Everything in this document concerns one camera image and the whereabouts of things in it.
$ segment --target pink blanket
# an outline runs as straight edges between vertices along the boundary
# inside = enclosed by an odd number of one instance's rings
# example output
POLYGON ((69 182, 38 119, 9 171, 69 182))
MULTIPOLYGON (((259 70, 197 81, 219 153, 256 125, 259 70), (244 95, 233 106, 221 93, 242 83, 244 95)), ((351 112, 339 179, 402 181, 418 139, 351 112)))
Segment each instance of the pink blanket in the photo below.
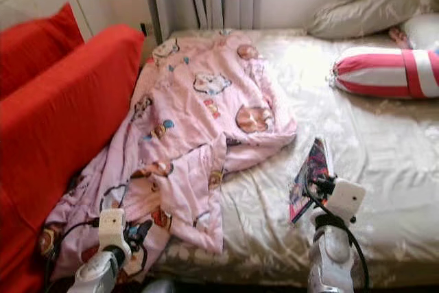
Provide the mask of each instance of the pink blanket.
MULTIPOLYGON (((124 208, 132 259, 119 282, 143 280, 171 235, 221 253, 223 175, 277 153, 296 131, 264 60, 241 34, 169 40, 154 59, 156 84, 56 205, 40 238, 47 255, 68 228, 124 208)), ((74 229, 52 278, 72 275, 97 247, 96 228, 74 229)))

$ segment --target red and white striped pillow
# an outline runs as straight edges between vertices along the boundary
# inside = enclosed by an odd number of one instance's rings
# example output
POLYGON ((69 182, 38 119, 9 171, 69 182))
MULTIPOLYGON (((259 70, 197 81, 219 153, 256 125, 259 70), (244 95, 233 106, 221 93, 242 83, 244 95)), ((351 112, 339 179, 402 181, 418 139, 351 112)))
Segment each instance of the red and white striped pillow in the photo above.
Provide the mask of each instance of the red and white striped pillow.
POLYGON ((439 97, 439 55, 421 49, 352 47, 334 64, 335 85, 378 97, 439 97))

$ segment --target black cable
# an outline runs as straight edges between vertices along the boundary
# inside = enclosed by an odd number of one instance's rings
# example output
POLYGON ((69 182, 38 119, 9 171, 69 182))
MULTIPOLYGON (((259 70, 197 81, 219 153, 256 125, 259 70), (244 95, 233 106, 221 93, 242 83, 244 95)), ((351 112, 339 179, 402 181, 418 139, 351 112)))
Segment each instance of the black cable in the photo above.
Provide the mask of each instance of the black cable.
POLYGON ((49 253, 48 257, 47 257, 47 260, 46 260, 46 267, 45 267, 45 272, 44 272, 44 292, 45 293, 48 293, 50 291, 50 289, 51 289, 51 285, 49 285, 50 262, 60 252, 60 247, 61 247, 62 241, 74 229, 76 229, 79 226, 86 226, 86 225, 92 226, 94 228, 98 227, 99 226, 99 218, 93 218, 92 220, 80 222, 80 223, 75 224, 74 226, 71 226, 69 228, 69 230, 67 230, 61 236, 61 238, 57 241, 57 244, 50 251, 50 253, 49 253))
POLYGON ((307 195, 315 202, 317 206, 319 206, 326 214, 330 215, 331 217, 334 217, 337 222, 339 222, 340 228, 346 231, 348 234, 349 240, 354 244, 355 249, 357 250, 359 259, 361 261, 361 266, 363 267, 363 273, 364 273, 364 290, 366 292, 369 292, 369 269, 368 265, 366 263, 366 259, 364 258, 363 251, 361 250, 360 245, 358 244, 357 239, 352 234, 352 232, 349 230, 349 228, 345 225, 343 219, 340 216, 336 216, 334 213, 332 213, 330 210, 328 210, 315 196, 311 191, 309 190, 309 181, 308 181, 308 175, 306 175, 306 183, 305 183, 305 190, 307 191, 307 195))

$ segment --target bed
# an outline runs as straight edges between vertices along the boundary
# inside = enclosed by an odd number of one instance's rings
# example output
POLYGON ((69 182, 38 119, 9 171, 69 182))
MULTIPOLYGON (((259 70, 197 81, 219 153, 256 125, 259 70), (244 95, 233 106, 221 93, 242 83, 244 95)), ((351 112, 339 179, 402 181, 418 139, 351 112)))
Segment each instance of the bed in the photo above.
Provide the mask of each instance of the bed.
MULTIPOLYGON (((176 32, 172 38, 217 33, 176 32)), ((321 136, 329 143, 337 174, 367 189, 353 232, 373 286, 439 283, 439 100, 375 99, 329 86, 326 78, 342 51, 353 45, 394 47, 386 35, 329 42, 302 30, 245 33, 270 61, 276 93, 294 107, 296 140, 262 164, 226 177, 220 193, 221 255, 174 238, 151 274, 306 286, 313 227, 309 214, 296 226, 289 223, 288 195, 314 137, 321 136)), ((146 66, 132 104, 151 84, 146 66)), ((356 263, 353 272, 361 280, 356 263)))

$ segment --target red armrest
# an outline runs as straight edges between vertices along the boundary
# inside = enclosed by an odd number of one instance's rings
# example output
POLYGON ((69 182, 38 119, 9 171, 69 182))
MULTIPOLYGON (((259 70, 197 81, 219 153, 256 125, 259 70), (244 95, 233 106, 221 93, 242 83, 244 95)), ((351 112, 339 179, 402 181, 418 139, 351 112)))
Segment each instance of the red armrest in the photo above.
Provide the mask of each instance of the red armrest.
POLYGON ((126 116, 142 44, 140 32, 108 28, 0 102, 0 292, 39 290, 40 227, 126 116))

